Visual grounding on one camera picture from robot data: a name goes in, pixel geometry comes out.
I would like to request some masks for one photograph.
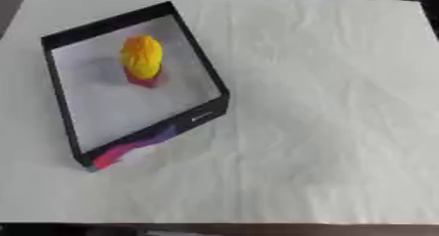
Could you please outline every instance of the pink object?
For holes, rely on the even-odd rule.
[[[159,70],[159,73],[157,73],[157,75],[155,75],[151,79],[140,79],[140,78],[136,77],[135,75],[131,74],[131,72],[129,72],[129,70],[125,67],[123,67],[123,71],[125,72],[126,78],[128,78],[128,81],[130,83],[145,86],[148,88],[156,87],[159,83],[160,74],[162,74],[162,70]]]

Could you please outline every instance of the black box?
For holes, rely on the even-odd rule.
[[[163,65],[171,79],[157,92],[123,81],[122,65],[114,54],[130,33],[144,31],[162,38],[165,47]],[[226,113],[229,91],[171,2],[44,36],[42,45],[73,156],[89,170],[104,168],[132,149],[164,142]],[[203,73],[207,80],[200,79]],[[151,96],[151,101],[142,94]],[[151,111],[156,106],[162,108]]]

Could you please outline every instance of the yellow ball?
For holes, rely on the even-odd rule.
[[[149,35],[128,38],[121,50],[122,64],[139,79],[151,79],[161,68],[163,48]]]

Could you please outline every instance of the white tablecloth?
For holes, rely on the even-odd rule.
[[[166,0],[25,0],[0,41],[0,220],[439,222],[439,45],[417,3],[171,0],[228,114],[88,173],[39,37]]]

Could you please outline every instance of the white surface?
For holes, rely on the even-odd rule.
[[[439,46],[412,2],[172,0],[229,113],[81,171],[39,36],[162,1],[25,0],[0,42],[0,220],[439,221]]]
[[[129,83],[120,62],[124,41],[140,34],[164,49],[162,80],[154,89]],[[172,16],[63,46],[53,56],[82,152],[220,96]]]

